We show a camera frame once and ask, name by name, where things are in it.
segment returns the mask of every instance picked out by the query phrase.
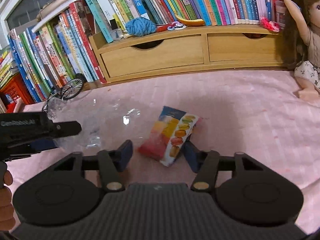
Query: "banana-shaped object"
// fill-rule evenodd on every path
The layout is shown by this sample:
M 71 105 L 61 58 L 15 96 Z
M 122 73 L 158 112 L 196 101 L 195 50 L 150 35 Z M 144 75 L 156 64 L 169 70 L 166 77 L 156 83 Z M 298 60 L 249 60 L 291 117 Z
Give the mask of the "banana-shaped object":
M 205 22 L 203 19 L 196 19 L 196 20 L 186 20 L 184 18 L 181 18 L 178 15 L 175 15 L 177 20 L 181 23 L 183 23 L 185 26 L 204 26 Z

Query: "doll's foot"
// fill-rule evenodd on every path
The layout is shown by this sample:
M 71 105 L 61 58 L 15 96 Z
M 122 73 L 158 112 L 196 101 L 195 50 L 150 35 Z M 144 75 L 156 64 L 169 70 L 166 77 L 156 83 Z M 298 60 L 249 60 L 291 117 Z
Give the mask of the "doll's foot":
M 314 101 L 319 99 L 319 93 L 315 89 L 305 88 L 298 92 L 299 98 L 305 101 Z

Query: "black bottle cap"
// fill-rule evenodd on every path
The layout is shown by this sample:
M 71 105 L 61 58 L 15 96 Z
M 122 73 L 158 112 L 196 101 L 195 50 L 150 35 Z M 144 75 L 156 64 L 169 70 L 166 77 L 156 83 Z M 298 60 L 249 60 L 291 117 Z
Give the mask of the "black bottle cap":
M 111 29 L 113 30 L 116 30 L 119 28 L 115 19 L 110 20 L 110 24 L 111 24 Z

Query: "toy bicycle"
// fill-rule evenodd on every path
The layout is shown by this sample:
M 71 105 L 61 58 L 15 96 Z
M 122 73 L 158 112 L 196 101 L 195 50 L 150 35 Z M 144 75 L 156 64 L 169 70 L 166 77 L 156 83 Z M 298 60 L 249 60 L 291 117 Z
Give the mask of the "toy bicycle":
M 44 105 L 42 106 L 42 112 L 48 112 L 49 101 L 53 98 L 59 98 L 61 100 L 70 100 L 75 98 L 83 89 L 86 78 L 81 74 L 77 73 L 76 78 L 70 80 L 62 88 L 56 89 L 52 88 L 49 97 L 45 100 Z

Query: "drawer handle cutout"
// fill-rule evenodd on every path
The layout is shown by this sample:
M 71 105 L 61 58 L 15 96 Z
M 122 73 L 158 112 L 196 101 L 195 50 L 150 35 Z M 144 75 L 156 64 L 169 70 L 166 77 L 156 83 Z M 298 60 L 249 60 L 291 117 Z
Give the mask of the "drawer handle cutout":
M 154 49 L 155 47 L 159 46 L 164 40 L 158 40 L 158 41 L 149 41 L 145 43 L 140 43 L 134 46 L 131 46 L 134 49 L 137 50 L 148 50 L 148 49 Z
M 267 36 L 267 34 L 260 34 L 260 33 L 242 33 L 242 35 L 249 38 L 250 40 L 258 40 Z

